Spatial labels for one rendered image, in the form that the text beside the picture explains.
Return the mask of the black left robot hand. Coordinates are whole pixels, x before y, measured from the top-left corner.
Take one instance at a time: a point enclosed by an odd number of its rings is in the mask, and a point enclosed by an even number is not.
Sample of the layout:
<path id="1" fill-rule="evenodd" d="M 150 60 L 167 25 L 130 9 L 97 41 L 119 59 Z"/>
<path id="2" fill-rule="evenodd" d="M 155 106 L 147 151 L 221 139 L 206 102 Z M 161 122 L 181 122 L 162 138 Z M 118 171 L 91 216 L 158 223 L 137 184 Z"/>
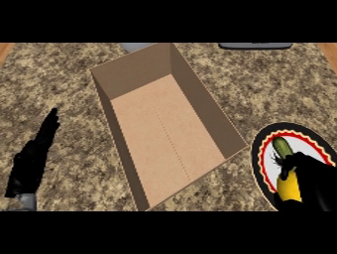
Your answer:
<path id="1" fill-rule="evenodd" d="M 13 157 L 4 192 L 6 197 L 13 198 L 19 194 L 37 192 L 44 174 L 47 154 L 59 126 L 57 109 L 53 108 L 44 118 L 35 138 L 26 142 L 20 152 Z"/>

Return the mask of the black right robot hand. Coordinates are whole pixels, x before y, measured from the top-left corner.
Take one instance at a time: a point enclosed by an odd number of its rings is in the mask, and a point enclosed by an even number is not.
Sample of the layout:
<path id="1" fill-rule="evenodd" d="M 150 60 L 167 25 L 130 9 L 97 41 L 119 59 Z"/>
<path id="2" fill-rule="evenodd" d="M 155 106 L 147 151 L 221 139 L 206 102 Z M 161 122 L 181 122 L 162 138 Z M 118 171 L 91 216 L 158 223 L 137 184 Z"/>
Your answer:
<path id="1" fill-rule="evenodd" d="M 301 201 L 283 200 L 274 193 L 276 209 L 283 212 L 337 212 L 337 168 L 296 152 L 286 155 L 280 163 L 283 181 L 289 170 L 295 171 Z"/>

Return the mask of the yellow and green corn cob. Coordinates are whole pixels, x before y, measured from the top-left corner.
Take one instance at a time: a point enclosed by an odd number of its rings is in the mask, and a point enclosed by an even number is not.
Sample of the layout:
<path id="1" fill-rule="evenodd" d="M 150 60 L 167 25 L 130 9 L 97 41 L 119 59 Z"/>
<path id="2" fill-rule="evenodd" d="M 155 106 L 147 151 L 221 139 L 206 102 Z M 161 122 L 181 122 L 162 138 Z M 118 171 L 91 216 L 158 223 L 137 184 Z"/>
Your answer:
<path id="1" fill-rule="evenodd" d="M 291 147 L 282 137 L 276 136 L 271 138 L 271 148 L 273 161 L 279 166 L 282 166 L 285 157 L 292 155 Z M 285 178 L 276 177 L 276 192 L 282 201 L 301 201 L 295 169 L 286 171 Z"/>

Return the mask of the black red white plate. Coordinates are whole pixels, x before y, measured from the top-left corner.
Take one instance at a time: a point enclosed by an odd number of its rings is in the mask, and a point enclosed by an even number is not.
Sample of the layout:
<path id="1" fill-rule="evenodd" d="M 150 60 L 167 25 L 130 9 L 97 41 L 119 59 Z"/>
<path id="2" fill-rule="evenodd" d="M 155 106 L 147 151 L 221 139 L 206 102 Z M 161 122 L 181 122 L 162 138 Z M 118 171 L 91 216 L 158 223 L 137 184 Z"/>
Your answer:
<path id="1" fill-rule="evenodd" d="M 277 164 L 282 160 L 280 147 L 292 153 L 301 152 L 337 168 L 337 152 L 316 132 L 289 122 L 277 122 L 264 126 L 254 136 L 251 146 L 252 176 L 261 195 L 271 207 L 276 207 L 273 194 L 280 173 Z"/>

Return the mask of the brown cardboard box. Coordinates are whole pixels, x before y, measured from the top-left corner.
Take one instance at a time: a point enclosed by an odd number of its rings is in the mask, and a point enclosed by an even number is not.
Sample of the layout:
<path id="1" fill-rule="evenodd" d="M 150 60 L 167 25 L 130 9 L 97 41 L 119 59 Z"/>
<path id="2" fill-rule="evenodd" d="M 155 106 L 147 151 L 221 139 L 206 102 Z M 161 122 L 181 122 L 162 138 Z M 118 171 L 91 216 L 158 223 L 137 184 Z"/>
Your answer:
<path id="1" fill-rule="evenodd" d="M 90 69 L 136 209 L 159 204 L 248 146 L 175 46 Z"/>

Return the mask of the pale grey flat object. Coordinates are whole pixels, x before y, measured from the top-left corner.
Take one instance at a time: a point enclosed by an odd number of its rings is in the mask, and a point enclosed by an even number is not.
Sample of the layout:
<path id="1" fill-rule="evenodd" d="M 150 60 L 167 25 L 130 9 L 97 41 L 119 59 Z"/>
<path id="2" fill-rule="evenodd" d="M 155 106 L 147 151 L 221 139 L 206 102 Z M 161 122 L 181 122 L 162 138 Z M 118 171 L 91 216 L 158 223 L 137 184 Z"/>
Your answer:
<path id="1" fill-rule="evenodd" d="M 152 43 L 119 43 L 119 46 L 128 53 L 133 53 L 152 46 Z"/>

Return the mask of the dark grey appliance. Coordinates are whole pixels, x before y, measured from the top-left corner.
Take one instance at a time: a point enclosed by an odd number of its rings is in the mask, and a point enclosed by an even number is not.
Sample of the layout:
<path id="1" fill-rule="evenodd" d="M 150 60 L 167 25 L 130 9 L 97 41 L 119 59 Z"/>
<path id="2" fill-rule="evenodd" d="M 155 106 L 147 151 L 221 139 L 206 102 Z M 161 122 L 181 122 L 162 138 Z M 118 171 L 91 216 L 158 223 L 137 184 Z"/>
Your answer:
<path id="1" fill-rule="evenodd" d="M 286 50 L 292 43 L 218 43 L 224 50 Z"/>

